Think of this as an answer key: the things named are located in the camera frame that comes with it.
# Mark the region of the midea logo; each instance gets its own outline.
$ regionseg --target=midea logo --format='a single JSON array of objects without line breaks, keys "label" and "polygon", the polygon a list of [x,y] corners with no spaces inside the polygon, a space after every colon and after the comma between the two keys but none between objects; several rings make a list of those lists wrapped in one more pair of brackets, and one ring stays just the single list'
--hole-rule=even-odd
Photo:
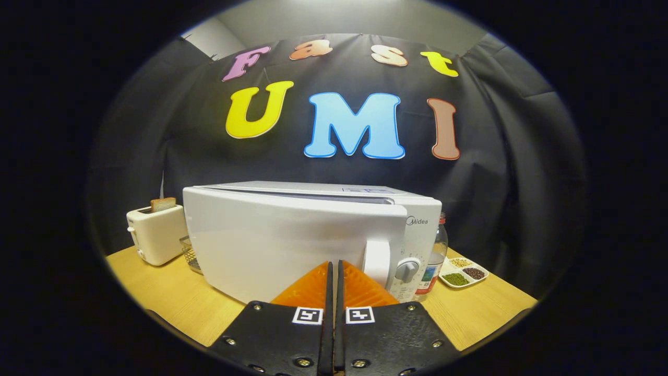
[{"label": "midea logo", "polygon": [[407,225],[425,225],[429,223],[426,219],[417,219],[412,215],[409,215],[408,218],[406,218],[406,224]]}]

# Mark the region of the white microwave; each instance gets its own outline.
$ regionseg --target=white microwave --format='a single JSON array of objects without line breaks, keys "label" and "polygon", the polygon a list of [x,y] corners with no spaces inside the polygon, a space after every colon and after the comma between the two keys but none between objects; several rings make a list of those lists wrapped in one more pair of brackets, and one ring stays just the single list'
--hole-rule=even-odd
[{"label": "white microwave", "polygon": [[338,260],[407,302],[424,275],[441,211],[438,200],[389,187],[273,181],[187,187],[183,204],[204,278],[243,303],[271,301],[319,264],[336,267]]}]

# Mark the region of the toast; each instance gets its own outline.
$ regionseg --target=toast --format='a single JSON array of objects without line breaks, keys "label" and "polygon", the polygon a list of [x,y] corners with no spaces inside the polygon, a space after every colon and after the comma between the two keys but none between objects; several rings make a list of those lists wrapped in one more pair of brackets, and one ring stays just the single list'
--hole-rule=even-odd
[{"label": "toast", "polygon": [[176,199],[174,197],[165,197],[163,199],[151,200],[151,213],[157,211],[170,209],[176,206]]}]

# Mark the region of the toaster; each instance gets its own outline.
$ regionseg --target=toaster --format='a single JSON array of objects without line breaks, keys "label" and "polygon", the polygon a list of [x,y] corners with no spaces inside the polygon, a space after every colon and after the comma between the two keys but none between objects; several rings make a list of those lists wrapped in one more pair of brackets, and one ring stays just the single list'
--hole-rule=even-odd
[{"label": "toaster", "polygon": [[188,235],[183,206],[151,213],[151,207],[129,211],[128,232],[139,257],[160,266],[182,253],[180,238]]}]

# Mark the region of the letter m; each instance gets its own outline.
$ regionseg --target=letter m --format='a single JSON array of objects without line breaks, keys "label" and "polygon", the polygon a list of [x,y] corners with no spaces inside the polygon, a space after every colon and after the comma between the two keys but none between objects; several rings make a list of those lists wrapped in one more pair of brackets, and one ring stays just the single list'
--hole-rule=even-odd
[{"label": "letter m", "polygon": [[357,114],[339,93],[312,95],[309,102],[315,106],[313,140],[304,148],[311,158],[328,158],[336,154],[336,146],[330,140],[330,129],[339,139],[346,155],[352,155],[364,133],[369,130],[369,142],[362,153],[369,158],[400,159],[405,150],[397,136],[396,108],[401,102],[398,96],[375,93],[370,95]]}]

